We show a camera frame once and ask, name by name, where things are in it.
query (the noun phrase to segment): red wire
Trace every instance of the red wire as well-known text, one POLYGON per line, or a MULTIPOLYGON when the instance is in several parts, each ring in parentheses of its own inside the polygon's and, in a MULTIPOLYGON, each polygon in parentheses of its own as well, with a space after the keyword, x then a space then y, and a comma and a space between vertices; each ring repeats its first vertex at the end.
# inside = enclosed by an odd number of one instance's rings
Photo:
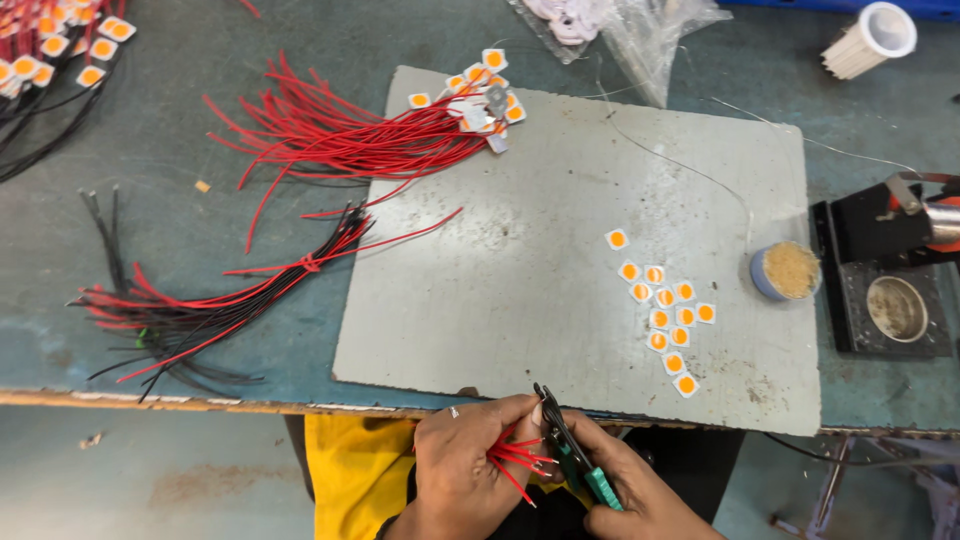
POLYGON ((368 245, 368 246, 363 246, 363 247, 360 247, 360 248, 356 248, 356 249, 352 249, 352 250, 347 250, 347 251, 344 251, 344 252, 341 252, 341 253, 338 253, 338 254, 335 254, 335 255, 329 255, 329 256, 326 256, 326 257, 323 257, 323 258, 312 258, 312 259, 309 259, 309 260, 302 260, 302 261, 300 261, 300 262, 294 262, 293 264, 284 264, 284 265, 282 265, 282 266, 268 266, 268 267, 265 267, 265 268, 250 268, 250 269, 247 269, 247 270, 227 270, 227 271, 224 272, 223 274, 224 274, 225 276, 229 276, 229 275, 232 275, 232 274, 252 274, 252 273, 254 273, 254 272, 271 272, 271 271, 274 271, 274 270, 286 270, 286 269, 288 269, 288 268, 294 268, 294 267, 297 267, 297 266, 304 266, 304 265, 306 265, 306 264, 317 264, 317 263, 320 263, 320 262, 325 262, 325 261, 330 260, 330 259, 332 259, 332 258, 342 257, 342 256, 344 256, 344 255, 349 255, 349 254, 351 254, 351 253, 357 253, 357 252, 360 252, 360 251, 369 250, 370 248, 375 248, 375 247, 382 246, 382 245, 384 245, 384 244, 389 244, 389 243, 391 243, 391 242, 396 242, 396 241, 402 240, 402 239, 404 239, 404 238, 409 238, 410 236, 416 236, 417 234, 428 233, 428 232, 433 231, 434 229, 440 227, 442 224, 446 223, 446 222, 449 221, 450 219, 452 219, 453 216, 455 216, 455 215, 457 215, 458 213, 460 213, 460 211, 463 210, 463 209, 464 209, 463 207, 459 207, 458 209, 454 210, 453 213, 451 213, 450 215, 448 215, 448 216, 445 217, 444 219, 438 221, 437 223, 431 225, 430 227, 427 227, 426 229, 420 229, 419 231, 413 231, 412 233, 402 234, 402 235, 400 235, 400 236, 397 236, 396 238, 391 238, 391 239, 389 239, 389 240, 383 240, 382 242, 376 242, 376 243, 370 244, 370 245, 368 245))
POLYGON ((248 2, 248 0, 240 0, 240 3, 244 6, 247 6, 247 9, 253 13, 254 17, 260 18, 260 12, 253 6, 253 4, 248 2))

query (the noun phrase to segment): green handle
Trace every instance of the green handle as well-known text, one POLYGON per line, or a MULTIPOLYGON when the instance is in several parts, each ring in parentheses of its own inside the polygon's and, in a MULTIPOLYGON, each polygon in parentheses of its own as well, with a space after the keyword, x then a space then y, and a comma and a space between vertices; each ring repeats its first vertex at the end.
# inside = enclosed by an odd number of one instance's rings
POLYGON ((590 486, 590 489, 593 490, 593 494, 597 496, 597 499, 600 503, 604 503, 614 510, 623 511, 623 506, 620 505, 620 501, 616 498, 616 494, 613 493, 613 488, 610 487, 610 483, 607 482, 607 477, 604 476, 603 471, 600 470, 600 467, 594 468, 592 471, 584 475, 584 479, 587 481, 587 485, 590 486))

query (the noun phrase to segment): white plastic component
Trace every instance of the white plastic component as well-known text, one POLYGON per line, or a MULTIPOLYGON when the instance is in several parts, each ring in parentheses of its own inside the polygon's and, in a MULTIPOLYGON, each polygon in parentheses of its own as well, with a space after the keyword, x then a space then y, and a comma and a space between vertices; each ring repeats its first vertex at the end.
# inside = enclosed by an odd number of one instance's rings
POLYGON ((837 79, 849 80, 917 47, 917 27, 910 15, 889 2, 864 8, 843 37, 824 51, 824 65, 837 79))

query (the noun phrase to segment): red wire bundle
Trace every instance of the red wire bundle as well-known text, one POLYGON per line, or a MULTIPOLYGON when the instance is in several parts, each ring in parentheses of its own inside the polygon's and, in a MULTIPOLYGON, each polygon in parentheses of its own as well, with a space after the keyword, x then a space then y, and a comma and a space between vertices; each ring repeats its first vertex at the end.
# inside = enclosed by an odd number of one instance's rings
POLYGON ((493 465, 500 470, 501 473, 507 476, 510 479, 510 482, 514 487, 520 492, 520 495, 523 496, 523 500, 529 503, 534 508, 537 507, 534 504, 533 500, 530 499, 530 496, 527 495, 523 486, 520 485, 520 482, 511 476, 510 473, 500 464, 498 459, 513 461, 513 463, 519 463, 525 468, 529 469, 533 473, 537 473, 542 477, 549 477, 550 474, 544 472, 538 468, 540 463, 556 463, 557 460, 551 457, 546 457, 543 455, 536 455, 529 450, 523 448, 526 446, 534 445, 539 443, 542 439, 532 439, 529 441, 523 441, 518 443, 508 443, 507 438, 514 433, 516 429, 516 423, 513 423, 509 428, 507 428, 503 433, 500 433, 500 437, 493 443, 493 446, 487 450, 487 459, 489 459, 493 465))
MULTIPOLYGON (((244 110, 259 124, 258 129, 241 128, 217 109, 208 96, 204 96, 210 108, 230 131, 240 134, 240 138, 234 143, 213 133, 207 135, 230 148, 255 156, 237 189, 243 188, 258 163, 281 166, 251 221, 247 253, 260 212, 276 185, 287 174, 325 179, 372 177, 403 180, 390 193, 359 207, 364 208, 393 196, 416 177, 443 170, 486 145, 485 135, 461 132, 459 119, 450 116, 447 108, 454 98, 479 94, 448 96, 429 107, 384 118, 334 95, 329 84, 312 68, 313 81, 300 80, 290 69, 282 51, 278 63, 279 69, 273 61, 268 61, 270 69, 266 73, 277 82, 278 95, 269 89, 260 92, 260 107, 240 98, 244 110), (322 170, 293 169, 293 165, 299 162, 318 164, 322 170)), ((319 212, 301 217, 323 217, 339 212, 319 212)))

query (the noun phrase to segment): thin wire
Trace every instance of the thin wire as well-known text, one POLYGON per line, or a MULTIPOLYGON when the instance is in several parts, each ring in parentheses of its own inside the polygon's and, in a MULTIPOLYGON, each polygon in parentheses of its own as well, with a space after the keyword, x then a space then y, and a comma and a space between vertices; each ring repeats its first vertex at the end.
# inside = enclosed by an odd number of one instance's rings
POLYGON ((763 433, 767 437, 773 439, 782 446, 789 448, 790 450, 806 455, 807 457, 812 457, 814 459, 819 459, 820 461, 828 461, 830 463, 836 463, 838 465, 849 465, 851 467, 864 467, 864 468, 879 468, 879 467, 915 467, 915 466, 924 466, 924 465, 960 465, 960 458, 936 458, 936 457, 917 457, 911 459, 893 459, 890 461, 844 461, 842 459, 837 459, 835 457, 827 457, 826 455, 816 454, 804 450, 802 448, 793 446, 792 444, 779 439, 770 433, 763 433))
MULTIPOLYGON (((774 123, 771 122, 770 120, 767 120, 766 118, 763 118, 762 116, 753 114, 752 112, 750 112, 750 111, 748 111, 748 110, 743 110, 743 109, 741 109, 740 107, 736 107, 736 106, 731 105, 731 104, 729 104, 729 103, 727 103, 727 102, 725 102, 725 101, 720 101, 719 99, 717 99, 717 98, 715 98, 715 97, 712 97, 712 96, 710 97, 710 99, 712 99, 713 101, 719 103, 720 105, 726 105, 727 107, 729 107, 729 108, 731 108, 731 109, 736 109, 736 110, 739 110, 740 112, 743 112, 743 113, 745 113, 745 114, 750 114, 753 118, 756 118, 757 120, 760 120, 761 122, 766 122, 767 124, 770 124, 771 126, 777 128, 778 130, 782 130, 782 129, 783 129, 783 126, 779 126, 779 125, 777 125, 777 124, 774 124, 774 123)), ((904 165, 903 163, 897 163, 896 161, 881 160, 881 159, 878 159, 878 158, 871 158, 870 156, 860 156, 859 154, 851 154, 850 152, 844 152, 843 150, 839 150, 839 149, 837 149, 837 148, 833 148, 832 146, 829 146, 829 145, 824 144, 824 143, 822 143, 822 142, 813 140, 812 138, 804 137, 804 140, 807 141, 807 142, 812 142, 813 144, 816 144, 816 145, 818 145, 818 146, 823 146, 824 148, 826 148, 826 149, 828 149, 828 150, 832 150, 832 151, 837 152, 837 153, 839 153, 839 154, 845 154, 845 155, 847 155, 847 156, 853 156, 854 158, 863 158, 864 160, 879 161, 879 162, 881 162, 881 163, 889 163, 889 164, 891 164, 891 165, 896 165, 897 167, 903 167, 903 168, 905 168, 905 169, 907 169, 907 170, 909 170, 909 171, 913 171, 913 172, 915 172, 915 173, 917 172, 917 170, 914 169, 913 167, 908 167, 908 166, 904 165)))
POLYGON ((607 119, 610 120, 610 123, 611 123, 611 125, 613 125, 613 128, 616 129, 618 133, 620 133, 621 135, 623 135, 624 138, 626 138, 626 139, 629 140, 630 142, 633 142, 633 144, 635 144, 636 146, 639 146, 640 148, 642 148, 643 150, 646 150, 647 152, 653 154, 654 156, 657 156, 657 157, 659 157, 659 158, 663 158, 663 159, 665 159, 665 160, 667 160, 667 161, 670 161, 670 162, 672 162, 672 163, 678 164, 679 166, 683 167, 684 169, 687 169, 687 170, 689 170, 689 171, 695 172, 695 173, 697 173, 698 175, 700 175, 700 176, 706 178, 707 180, 713 182, 714 184, 717 184, 717 185, 719 185, 720 187, 723 187, 724 189, 726 189, 737 201, 740 202, 740 205, 743 207, 744 211, 747 212, 747 235, 746 235, 746 238, 745 238, 745 241, 744 241, 743 253, 749 253, 749 251, 750 251, 750 238, 751 238, 751 233, 753 232, 753 228, 754 228, 754 211, 750 208, 750 205, 747 204, 747 201, 744 200, 744 198, 741 197, 736 191, 733 191, 731 188, 727 187, 727 186, 726 186, 725 184, 723 184, 722 182, 713 179, 712 177, 710 177, 710 176, 708 176, 708 175, 706 175, 706 174, 698 171, 697 169, 695 169, 695 168, 693 168, 693 167, 684 165, 683 163, 680 163, 680 162, 677 161, 677 160, 672 160, 671 158, 668 158, 667 156, 665 156, 665 155, 663 155, 663 154, 659 154, 659 153, 657 153, 657 152, 654 152, 653 150, 647 148, 646 146, 644 146, 644 145, 640 144, 639 142, 637 142, 637 141, 633 140, 632 138, 630 138, 629 135, 623 133, 623 130, 620 129, 620 126, 617 126, 617 125, 616 125, 616 122, 613 120, 614 110, 613 110, 613 107, 611 106, 610 98, 607 97, 609 94, 608 94, 607 91, 603 88, 603 85, 600 84, 600 68, 601 68, 602 66, 603 66, 603 56, 601 56, 600 54, 597 54, 597 76, 596 76, 596 83, 597 83, 597 87, 600 88, 600 91, 603 92, 601 95, 603 96, 604 101, 607 102, 607 111, 608 111, 608 113, 609 113, 609 114, 607 115, 607 119))

